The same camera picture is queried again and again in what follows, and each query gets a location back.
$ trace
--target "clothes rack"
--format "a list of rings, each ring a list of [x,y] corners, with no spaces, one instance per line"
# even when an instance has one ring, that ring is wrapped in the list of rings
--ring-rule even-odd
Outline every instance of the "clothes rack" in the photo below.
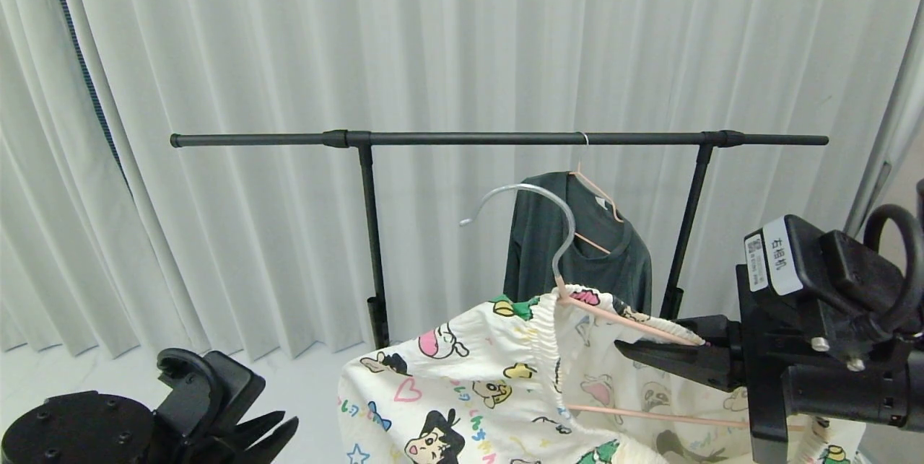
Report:
[[[385,308],[385,284],[382,246],[379,241],[379,216],[375,204],[375,179],[372,175],[372,146],[409,145],[697,145],[696,167],[687,194],[687,207],[677,234],[674,259],[667,277],[661,318],[677,319],[684,290],[677,284],[684,256],[687,254],[699,195],[706,179],[712,150],[739,145],[814,145],[828,144],[827,136],[783,134],[745,134],[737,131],[706,132],[370,132],[327,131],[320,134],[205,134],[170,136],[175,148],[194,146],[324,145],[332,148],[355,148],[359,152],[362,190],[366,206],[366,227],[372,257],[372,283],[375,296],[366,300],[369,307],[375,348],[390,343],[388,314]]]

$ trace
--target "clothing tag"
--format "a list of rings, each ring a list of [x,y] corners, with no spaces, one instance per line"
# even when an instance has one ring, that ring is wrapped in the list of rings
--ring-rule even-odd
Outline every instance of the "clothing tag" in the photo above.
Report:
[[[793,261],[793,247],[783,217],[763,227],[763,238],[767,244],[767,263],[770,266],[770,281],[778,295],[788,295],[802,289],[802,281],[796,274]]]
[[[763,241],[756,233],[745,238],[745,258],[748,261],[748,284],[751,292],[767,286],[767,263],[763,258]]]

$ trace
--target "white patterned garment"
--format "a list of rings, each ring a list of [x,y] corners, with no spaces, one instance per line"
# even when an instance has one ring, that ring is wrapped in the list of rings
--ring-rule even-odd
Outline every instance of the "white patterned garment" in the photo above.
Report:
[[[581,286],[567,292],[702,343],[611,295]],[[726,394],[624,358],[613,341],[635,342],[637,330],[557,299],[557,290],[524,303],[499,297],[417,339],[347,363],[337,405],[349,462],[751,462],[746,429],[565,408],[748,421],[745,389]],[[820,421],[789,418],[806,427],[790,432],[790,462],[849,462],[855,454],[864,424]]]

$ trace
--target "screw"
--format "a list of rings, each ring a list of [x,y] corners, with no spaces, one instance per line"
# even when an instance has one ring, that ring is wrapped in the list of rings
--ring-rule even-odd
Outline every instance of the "screw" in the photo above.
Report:
[[[847,362],[847,369],[851,372],[863,372],[866,369],[866,363],[863,359],[851,358]]]
[[[811,339],[811,348],[815,352],[828,352],[828,350],[831,350],[831,345],[828,345],[827,339],[819,336]]]

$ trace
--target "clothes hanger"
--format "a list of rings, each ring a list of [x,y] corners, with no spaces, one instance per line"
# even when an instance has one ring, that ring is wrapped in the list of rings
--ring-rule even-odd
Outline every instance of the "clothes hanger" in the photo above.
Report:
[[[584,160],[584,154],[587,154],[587,151],[590,149],[590,137],[584,132],[578,131],[578,134],[580,134],[581,136],[584,136],[584,149],[581,149],[580,155],[577,156],[577,170],[573,172],[568,172],[568,175],[574,175],[574,177],[578,178],[577,179],[578,181],[586,185],[586,187],[590,188],[590,191],[598,195],[598,197],[602,198],[604,201],[609,202],[610,205],[613,206],[613,218],[617,221],[617,223],[621,224],[623,223],[623,219],[619,218],[619,215],[616,213],[616,201],[614,201],[613,198],[610,197],[610,195],[607,195],[605,191],[601,190],[600,187],[593,184],[593,181],[591,181],[590,178],[587,177],[587,175],[584,175],[583,172],[580,171],[580,163],[581,161]],[[600,246],[597,246],[597,244],[594,244],[593,242],[590,242],[590,240],[587,240],[587,238],[581,237],[580,235],[578,235],[577,237],[580,238],[581,240],[584,240],[592,244],[595,248],[600,248],[601,250],[603,250],[603,248],[601,248]]]
[[[565,303],[567,305],[572,305],[579,307],[580,309],[587,310],[591,314],[604,318],[605,320],[610,320],[610,322],[620,323],[620,325],[625,325],[629,328],[636,329],[650,336],[660,337],[666,341],[672,343],[680,343],[680,345],[690,345],[695,346],[696,343],[683,339],[682,337],[673,335],[672,333],[666,333],[660,329],[656,329],[649,325],[643,325],[643,323],[637,323],[633,320],[623,318],[622,316],[608,312],[608,310],[599,309],[588,303],[581,302],[580,300],[573,299],[565,289],[565,278],[562,277],[561,272],[558,270],[558,262],[561,261],[562,255],[565,254],[568,247],[571,247],[571,244],[574,243],[575,238],[575,215],[571,208],[567,205],[567,202],[563,201],[562,198],[558,197],[551,191],[545,190],[545,188],[538,187],[537,185],[531,185],[527,183],[517,183],[512,185],[502,185],[502,187],[495,188],[492,191],[489,191],[481,198],[481,202],[478,203],[478,207],[475,208],[475,213],[472,214],[472,217],[459,221],[460,227],[465,227],[465,225],[472,224],[475,222],[475,219],[478,218],[478,214],[481,213],[481,208],[484,207],[485,203],[488,200],[491,200],[491,197],[494,197],[498,193],[511,191],[511,190],[525,190],[531,191],[537,194],[540,194],[544,197],[550,198],[562,211],[565,213],[565,220],[568,223],[568,234],[565,238],[565,242],[558,247],[558,250],[555,251],[555,254],[552,255],[552,276],[555,280],[555,286],[558,288],[558,303]],[[723,421],[718,419],[702,419],[699,417],[687,417],[680,415],[664,415],[644,411],[631,411],[630,409],[621,409],[621,408],[600,408],[600,407],[591,407],[584,405],[565,405],[565,408],[575,409],[575,411],[592,411],[598,413],[607,413],[613,415],[625,415],[627,417],[640,417],[644,419],[657,419],[661,421],[675,421],[675,422],[687,422],[688,424],[710,424],[714,426],[726,426],[730,428],[748,428],[750,424],[743,421]],[[802,426],[789,426],[791,430],[799,431],[804,430]]]
[[[531,185],[527,183],[502,185],[502,187],[495,188],[494,190],[486,193],[484,197],[481,198],[481,202],[479,202],[478,207],[475,208],[475,213],[472,214],[472,217],[465,219],[463,221],[459,221],[460,227],[464,227],[464,225],[468,225],[468,224],[475,222],[475,219],[478,218],[478,214],[481,213],[481,208],[484,207],[485,202],[488,202],[488,200],[491,197],[494,197],[498,193],[501,193],[504,191],[511,191],[511,190],[531,191],[531,192],[540,194],[544,197],[550,198],[552,202],[558,205],[558,207],[561,208],[562,211],[565,212],[565,220],[567,220],[567,223],[568,223],[567,237],[565,238],[565,242],[561,244],[561,246],[558,247],[558,250],[555,251],[555,254],[552,255],[552,276],[554,277],[554,280],[555,280],[555,286],[558,288],[558,303],[565,303],[567,305],[579,307],[580,309],[587,310],[587,312],[595,316],[599,316],[605,320],[609,320],[609,322],[619,323],[620,325],[624,325],[629,328],[635,329],[637,331],[640,331],[641,333],[646,333],[646,335],[648,336],[658,337],[669,343],[679,343],[679,345],[696,346],[696,343],[689,341],[687,339],[683,339],[680,336],[673,335],[672,333],[666,333],[664,331],[661,331],[660,329],[654,328],[653,326],[644,325],[644,323],[635,322],[634,320],[624,318],[614,312],[609,312],[609,310],[603,310],[603,309],[600,309],[600,307],[594,307],[588,303],[581,302],[578,299],[573,299],[573,297],[570,296],[570,294],[565,289],[565,280],[562,277],[561,272],[558,270],[558,262],[562,259],[562,255],[565,254],[565,251],[567,251],[567,249],[571,247],[571,244],[574,243],[575,215],[573,211],[571,211],[571,208],[568,206],[567,202],[563,201],[561,197],[558,197],[558,195],[555,195],[551,191],[545,190],[545,188],[538,187],[537,185]]]

